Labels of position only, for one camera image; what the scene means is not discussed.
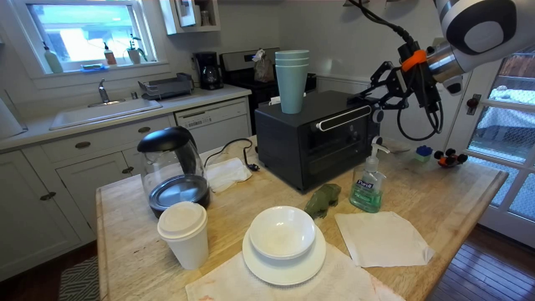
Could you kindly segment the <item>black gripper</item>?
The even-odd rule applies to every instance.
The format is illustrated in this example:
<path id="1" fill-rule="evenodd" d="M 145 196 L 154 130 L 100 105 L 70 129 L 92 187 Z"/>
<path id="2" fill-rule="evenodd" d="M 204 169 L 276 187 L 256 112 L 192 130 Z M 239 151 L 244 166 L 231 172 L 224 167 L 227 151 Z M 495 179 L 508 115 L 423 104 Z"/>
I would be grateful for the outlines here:
<path id="1" fill-rule="evenodd" d="M 408 95 L 414 94 L 418 104 L 426 112 L 436 112 L 439 104 L 439 94 L 436 80 L 426 64 L 426 52 L 419 49 L 416 42 L 406 42 L 398 49 L 399 65 L 393 69 L 389 60 L 384 60 L 369 77 L 369 85 L 358 95 L 381 110 L 403 110 L 408 109 Z M 381 97 L 368 95 L 376 87 L 383 85 L 381 79 L 388 70 L 386 77 L 388 94 Z"/>

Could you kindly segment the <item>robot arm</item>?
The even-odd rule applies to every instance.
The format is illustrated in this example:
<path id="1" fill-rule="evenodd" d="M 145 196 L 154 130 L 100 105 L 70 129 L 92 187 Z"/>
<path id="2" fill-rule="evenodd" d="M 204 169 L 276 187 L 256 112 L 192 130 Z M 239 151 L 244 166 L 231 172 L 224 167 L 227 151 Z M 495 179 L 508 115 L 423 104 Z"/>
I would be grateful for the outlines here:
<path id="1" fill-rule="evenodd" d="M 359 92 L 364 100 L 371 90 L 384 85 L 388 92 L 373 104 L 389 109 L 388 100 L 399 99 L 398 109 L 414 94 L 426 112 L 439 109 L 441 84 L 450 94 L 461 90 L 463 75 L 475 67 L 525 50 L 535 44 L 535 0 L 433 0 L 445 40 L 431 52 L 399 25 L 386 22 L 363 5 L 349 0 L 366 18 L 398 33 L 399 65 L 384 62 L 371 77 L 371 87 Z"/>

